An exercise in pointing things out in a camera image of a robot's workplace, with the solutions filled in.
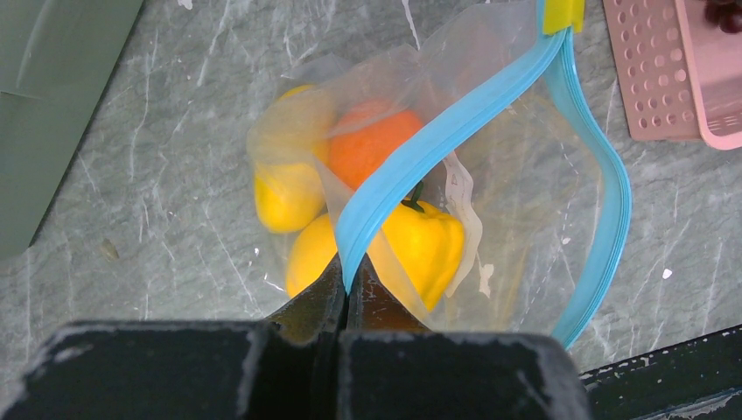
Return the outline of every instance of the paper label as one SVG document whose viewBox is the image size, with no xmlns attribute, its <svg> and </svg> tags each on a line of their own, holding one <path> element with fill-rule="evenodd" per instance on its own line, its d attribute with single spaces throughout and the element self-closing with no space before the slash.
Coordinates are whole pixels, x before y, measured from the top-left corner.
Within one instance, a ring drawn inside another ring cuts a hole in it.
<svg viewBox="0 0 742 420">
<path fill-rule="evenodd" d="M 456 276 L 445 291 L 445 295 L 450 298 L 474 266 L 477 248 L 482 240 L 482 220 L 472 208 L 472 189 L 474 187 L 472 175 L 456 157 L 455 151 L 445 157 L 443 163 L 446 171 L 445 208 L 461 221 L 466 232 L 461 264 L 458 265 Z"/>
</svg>

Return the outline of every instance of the orange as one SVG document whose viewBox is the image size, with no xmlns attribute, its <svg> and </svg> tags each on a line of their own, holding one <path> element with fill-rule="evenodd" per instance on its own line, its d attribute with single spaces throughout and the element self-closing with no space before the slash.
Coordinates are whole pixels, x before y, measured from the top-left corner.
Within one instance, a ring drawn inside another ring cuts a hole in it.
<svg viewBox="0 0 742 420">
<path fill-rule="evenodd" d="M 410 110 L 375 121 L 384 112 L 393 108 L 388 101 L 373 100 L 362 102 L 351 108 L 338 121 L 336 129 L 356 131 L 340 134 L 330 140 L 330 155 L 327 165 L 330 170 L 354 191 L 363 181 L 399 147 L 409 140 L 422 127 L 423 122 Z"/>
</svg>

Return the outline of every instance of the yellow bell pepper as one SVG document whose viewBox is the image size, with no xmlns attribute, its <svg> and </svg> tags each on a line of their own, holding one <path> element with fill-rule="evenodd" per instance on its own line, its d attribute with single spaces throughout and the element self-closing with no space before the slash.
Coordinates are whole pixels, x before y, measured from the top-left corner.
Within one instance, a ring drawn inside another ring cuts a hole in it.
<svg viewBox="0 0 742 420">
<path fill-rule="evenodd" d="M 456 218 L 418 200 L 421 188 L 422 183 L 411 199 L 392 212 L 381 230 L 425 308 L 432 311 L 456 275 L 466 234 Z M 293 298 L 317 280 L 337 250 L 330 217 L 323 214 L 302 231 L 291 249 L 286 273 L 289 296 Z M 381 282 L 393 293 L 403 291 L 399 282 L 404 280 L 396 274 L 395 262 L 374 244 L 368 253 Z M 395 296 L 408 306 L 408 298 L 400 293 Z"/>
<path fill-rule="evenodd" d="M 312 85 L 295 87 L 276 103 L 310 88 Z M 248 153 L 255 159 L 255 210 L 270 232 L 296 232 L 325 206 L 322 182 L 312 162 L 296 160 L 309 160 L 313 154 L 326 162 L 326 133 L 335 117 L 329 94 L 317 89 L 269 108 L 250 131 Z M 273 163 L 282 160 L 289 163 Z"/>
</svg>

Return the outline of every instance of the white paint speck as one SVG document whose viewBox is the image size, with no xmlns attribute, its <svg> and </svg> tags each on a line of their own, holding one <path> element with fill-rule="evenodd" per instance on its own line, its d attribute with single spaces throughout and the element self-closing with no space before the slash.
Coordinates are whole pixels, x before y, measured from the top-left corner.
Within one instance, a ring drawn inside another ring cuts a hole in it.
<svg viewBox="0 0 742 420">
<path fill-rule="evenodd" d="M 178 6 L 183 6 L 188 10 L 193 9 L 193 1 L 192 0 L 178 0 Z"/>
<path fill-rule="evenodd" d="M 489 288 L 489 279 L 494 274 L 494 265 L 485 264 L 479 266 L 479 292 L 483 293 L 488 298 L 492 292 Z"/>
</svg>

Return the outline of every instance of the ziplock bag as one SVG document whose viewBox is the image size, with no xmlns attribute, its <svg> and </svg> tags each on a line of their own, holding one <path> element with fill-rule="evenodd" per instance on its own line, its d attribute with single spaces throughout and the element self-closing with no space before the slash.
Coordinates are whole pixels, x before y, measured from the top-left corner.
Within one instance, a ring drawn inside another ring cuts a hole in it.
<svg viewBox="0 0 742 420">
<path fill-rule="evenodd" d="M 542 35 L 542 10 L 471 6 L 420 51 L 388 50 L 266 111 L 248 154 L 290 294 L 335 250 L 350 290 L 368 253 L 431 329 L 577 338 L 613 278 L 631 196 L 580 91 L 571 29 Z"/>
</svg>

